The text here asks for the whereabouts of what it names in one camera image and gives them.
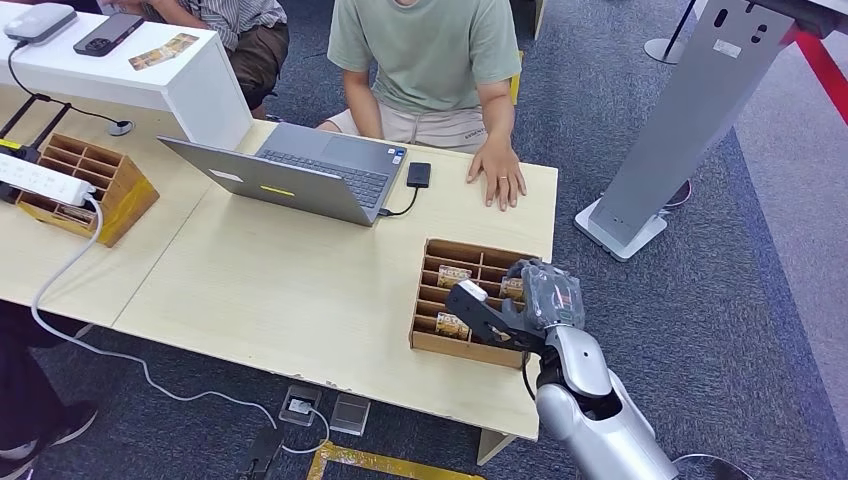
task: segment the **laptop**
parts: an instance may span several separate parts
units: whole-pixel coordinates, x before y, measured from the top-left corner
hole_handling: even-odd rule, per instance
[[[404,147],[280,123],[257,154],[156,137],[231,193],[371,226]]]

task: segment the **white power strip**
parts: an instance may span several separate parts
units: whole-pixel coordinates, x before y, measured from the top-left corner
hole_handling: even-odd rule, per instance
[[[85,180],[0,153],[0,182],[67,205],[81,206],[94,187]]]

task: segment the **cardboard organizer box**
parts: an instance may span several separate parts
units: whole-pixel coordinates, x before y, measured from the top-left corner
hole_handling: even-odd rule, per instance
[[[97,241],[112,247],[159,198],[159,193],[130,158],[97,145],[54,134],[37,162],[42,167],[90,183],[103,210]],[[94,207],[64,205],[42,195],[21,192],[17,205],[35,219],[91,238],[97,227]]]
[[[445,300],[450,292],[450,289],[437,285],[439,267],[442,265],[471,270],[470,280],[489,294],[486,302],[500,310],[503,304],[503,299],[500,298],[501,281],[507,269],[518,260],[530,258],[538,256],[447,240],[428,240],[424,248],[418,296],[415,299],[415,312],[409,331],[410,346],[495,365],[521,368],[521,352],[483,344],[473,331],[465,340],[437,335],[436,319],[439,313],[449,313]],[[518,310],[524,308],[522,302],[515,302],[515,305]]]

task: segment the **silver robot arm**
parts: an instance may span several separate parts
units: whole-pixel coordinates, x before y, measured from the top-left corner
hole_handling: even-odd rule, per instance
[[[539,419],[564,443],[588,480],[672,480],[677,468],[654,438],[654,429],[607,369],[598,342],[575,327],[556,326],[536,392]],[[559,361],[560,365],[550,363]],[[551,369],[561,373],[554,377]]]
[[[581,329],[579,281],[538,260],[522,260],[507,275],[523,280],[522,312],[509,299],[502,311],[493,309],[486,304],[487,293],[469,280],[455,285],[445,304],[484,343],[541,357],[536,411],[583,476],[676,478],[677,468],[621,380],[607,368],[597,340]]]

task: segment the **shorts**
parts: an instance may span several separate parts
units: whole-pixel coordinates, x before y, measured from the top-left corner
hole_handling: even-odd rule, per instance
[[[426,145],[463,153],[477,153],[488,138],[481,107],[449,112],[406,113],[379,103],[383,137],[390,142]],[[331,117],[342,133],[359,135],[350,110]]]
[[[274,91],[288,52],[289,29],[285,23],[257,25],[239,35],[239,43],[230,53],[230,65],[251,110]]]

